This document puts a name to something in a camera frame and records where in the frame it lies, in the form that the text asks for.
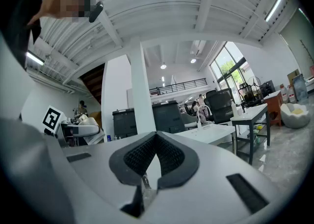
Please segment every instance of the ceiling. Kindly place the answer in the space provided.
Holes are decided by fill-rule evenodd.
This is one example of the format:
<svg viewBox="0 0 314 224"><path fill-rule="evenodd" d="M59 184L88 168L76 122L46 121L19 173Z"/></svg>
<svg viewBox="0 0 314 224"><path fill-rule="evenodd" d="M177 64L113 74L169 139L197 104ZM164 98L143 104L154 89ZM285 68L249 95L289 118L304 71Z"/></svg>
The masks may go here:
<svg viewBox="0 0 314 224"><path fill-rule="evenodd" d="M266 22L275 0L101 0L104 10L94 23L84 19L41 18L39 42L29 48L45 60L28 61L34 71L56 82L83 89L77 79L104 62L127 54L130 38L139 36L144 49L148 80L161 79L186 69L199 71L208 62L216 41L234 41L261 47L292 6L283 0ZM197 62L193 40L206 44ZM165 72L159 68L167 65Z"/></svg>

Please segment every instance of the white pillar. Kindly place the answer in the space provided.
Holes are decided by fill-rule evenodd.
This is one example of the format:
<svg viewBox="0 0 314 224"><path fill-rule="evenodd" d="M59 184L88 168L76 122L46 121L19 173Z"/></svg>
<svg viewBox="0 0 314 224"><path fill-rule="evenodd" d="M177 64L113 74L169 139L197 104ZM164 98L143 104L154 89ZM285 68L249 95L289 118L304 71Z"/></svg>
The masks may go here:
<svg viewBox="0 0 314 224"><path fill-rule="evenodd" d="M137 133L156 131L143 48L139 37L131 38L128 55L131 61L133 104Z"/></svg>

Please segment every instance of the person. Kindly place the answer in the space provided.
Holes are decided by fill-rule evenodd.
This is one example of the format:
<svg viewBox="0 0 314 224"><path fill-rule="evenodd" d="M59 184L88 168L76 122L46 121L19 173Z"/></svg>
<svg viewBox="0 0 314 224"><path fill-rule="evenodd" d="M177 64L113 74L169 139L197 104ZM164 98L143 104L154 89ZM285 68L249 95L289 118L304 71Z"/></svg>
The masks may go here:
<svg viewBox="0 0 314 224"><path fill-rule="evenodd" d="M86 110L86 108L84 108L84 105L85 105L85 103L84 103L84 101L80 101L79 102L79 107L77 108L77 110L75 110L75 112L74 112L74 118L75 119L78 119L80 116L82 116L83 114L85 114L86 116L88 116L88 113L87 113L87 110Z"/></svg>
<svg viewBox="0 0 314 224"><path fill-rule="evenodd" d="M199 95L198 103L199 103L200 105L204 104L204 100L203 100L202 94Z"/></svg>
<svg viewBox="0 0 314 224"><path fill-rule="evenodd" d="M88 17L95 0L1 0L0 30L17 61L25 68L30 32L33 42L41 33L40 18Z"/></svg>
<svg viewBox="0 0 314 224"><path fill-rule="evenodd" d="M199 109L199 105L198 105L197 101L193 101L192 109L194 112L193 115L197 116L197 111ZM201 123L207 123L206 117L205 117L204 113L202 112L202 110L199 110L199 115L200 115Z"/></svg>

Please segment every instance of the water bottle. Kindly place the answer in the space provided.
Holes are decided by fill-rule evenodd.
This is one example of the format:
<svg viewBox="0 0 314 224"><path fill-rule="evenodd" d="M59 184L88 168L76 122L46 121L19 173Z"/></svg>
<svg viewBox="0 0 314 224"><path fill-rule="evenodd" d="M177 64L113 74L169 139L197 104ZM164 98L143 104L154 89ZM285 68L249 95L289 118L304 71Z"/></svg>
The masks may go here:
<svg viewBox="0 0 314 224"><path fill-rule="evenodd" d="M232 101L231 102L231 108L232 108L232 112L234 113L234 117L237 117L237 109L236 109L236 104Z"/></svg>
<svg viewBox="0 0 314 224"><path fill-rule="evenodd" d="M289 85L288 88L289 88L288 89L289 102L292 103L292 104L295 104L296 103L296 99L295 99L295 96L294 96L294 90L293 90L292 85Z"/></svg>
<svg viewBox="0 0 314 224"><path fill-rule="evenodd" d="M287 89L283 84L280 85L281 96L283 97L283 103L287 104L289 102L289 98L287 96Z"/></svg>

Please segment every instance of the white armchair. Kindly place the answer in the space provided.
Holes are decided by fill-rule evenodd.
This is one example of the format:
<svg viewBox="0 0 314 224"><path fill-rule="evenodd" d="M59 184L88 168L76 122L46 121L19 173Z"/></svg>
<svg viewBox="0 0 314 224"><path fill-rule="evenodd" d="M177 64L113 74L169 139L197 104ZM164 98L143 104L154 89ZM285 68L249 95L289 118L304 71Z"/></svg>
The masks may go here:
<svg viewBox="0 0 314 224"><path fill-rule="evenodd" d="M301 109L303 112L299 114L292 113L296 109ZM281 119L289 128L301 128L310 122L310 114L305 105L299 104L282 104L280 107Z"/></svg>

